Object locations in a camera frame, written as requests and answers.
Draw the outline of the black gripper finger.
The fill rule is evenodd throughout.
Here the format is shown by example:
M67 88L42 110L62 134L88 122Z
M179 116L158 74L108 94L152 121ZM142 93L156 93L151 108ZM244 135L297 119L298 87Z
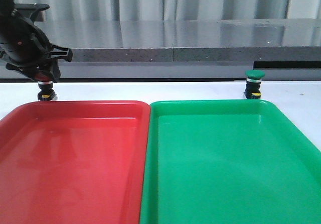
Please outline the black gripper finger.
M49 73L50 73L50 79L57 83L60 80L61 72L59 69L59 64L57 60L51 61L49 63Z
M37 78L37 74L39 73L37 67L17 67L17 66L14 66L12 64L7 63L6 64L6 69L14 71L14 72L17 72L17 73L27 77L28 79L30 79L32 81L40 81Z

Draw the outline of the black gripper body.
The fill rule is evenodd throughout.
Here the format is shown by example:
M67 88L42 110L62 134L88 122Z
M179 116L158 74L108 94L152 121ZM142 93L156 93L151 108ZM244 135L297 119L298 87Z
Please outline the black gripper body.
M73 52L50 43L42 30L21 16L1 17L1 59L17 67L37 67L49 73L49 63L72 60Z

